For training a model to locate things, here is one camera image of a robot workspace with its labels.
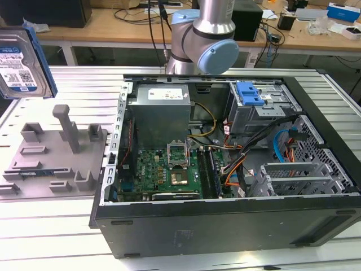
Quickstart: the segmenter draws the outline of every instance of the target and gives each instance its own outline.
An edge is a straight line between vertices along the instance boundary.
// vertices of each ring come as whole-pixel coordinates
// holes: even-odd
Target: blue cable
[[[278,133],[276,133],[276,136],[273,139],[273,148],[275,149],[277,158],[278,158],[278,160],[280,160],[281,163],[284,163],[284,159],[283,159],[283,155],[280,153],[280,150],[278,149],[278,138],[284,132],[288,132],[288,130],[284,129],[284,130],[279,131]]]

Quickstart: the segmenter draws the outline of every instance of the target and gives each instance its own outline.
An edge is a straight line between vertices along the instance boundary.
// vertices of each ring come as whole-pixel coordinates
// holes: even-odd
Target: wooden desk
[[[264,2],[265,7],[280,13],[283,3]],[[135,14],[141,10],[132,10]],[[124,16],[125,11],[118,13]],[[140,13],[135,16],[127,16],[128,20],[145,19],[147,15]],[[270,25],[276,27],[278,20],[268,20]],[[338,55],[338,56],[361,56],[361,41],[351,41],[343,36],[331,33],[331,35],[311,36],[307,33],[308,22],[295,21],[291,31],[283,31],[286,41],[279,49],[281,54],[305,54],[305,55]],[[160,24],[154,24],[153,35],[157,47],[162,49],[162,35]],[[165,40],[170,48],[171,33],[165,29]],[[148,24],[134,25],[116,19],[111,9],[93,9],[90,21],[84,28],[51,27],[51,32],[39,33],[38,37],[43,45],[61,46],[68,65],[76,65],[73,46],[85,47],[125,47],[125,48],[153,48]],[[248,52],[249,57],[246,67],[252,67],[254,59],[263,49],[266,42],[265,33],[259,31],[255,42],[239,42],[240,51]]]

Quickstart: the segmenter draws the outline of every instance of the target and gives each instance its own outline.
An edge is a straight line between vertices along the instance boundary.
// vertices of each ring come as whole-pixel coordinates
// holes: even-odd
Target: black box
[[[290,31],[295,19],[295,16],[281,14],[277,23],[278,29]]]
[[[236,25],[235,41],[255,41],[263,11],[253,0],[236,1],[232,21]]]
[[[0,0],[0,16],[7,25],[36,24],[83,28],[91,16],[90,0]]]

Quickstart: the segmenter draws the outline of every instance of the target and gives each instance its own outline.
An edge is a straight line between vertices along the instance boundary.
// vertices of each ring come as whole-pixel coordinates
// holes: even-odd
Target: slotted aluminum table
[[[52,67],[55,99],[14,101],[0,119],[0,171],[6,169],[25,122],[60,129],[51,114],[68,104],[79,129],[111,131],[123,74],[163,73],[142,67]],[[361,159],[361,109],[327,75],[303,69],[231,69],[229,75],[293,76]],[[100,230],[88,227],[93,198],[0,203],[0,270],[360,270],[361,222],[321,247],[116,260]]]

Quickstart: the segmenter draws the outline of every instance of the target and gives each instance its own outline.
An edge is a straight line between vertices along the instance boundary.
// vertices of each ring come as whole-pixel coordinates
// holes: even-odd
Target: yellow wire
[[[215,130],[215,127],[217,126],[217,120],[215,119],[215,117],[213,116],[213,114],[208,110],[208,108],[206,108],[203,104],[201,103],[195,103],[198,104],[200,107],[202,107],[205,111],[207,111],[208,114],[211,115],[212,119],[213,119],[213,127],[209,132],[203,133],[203,134],[192,134],[189,135],[188,137],[206,137],[209,134],[212,134]]]

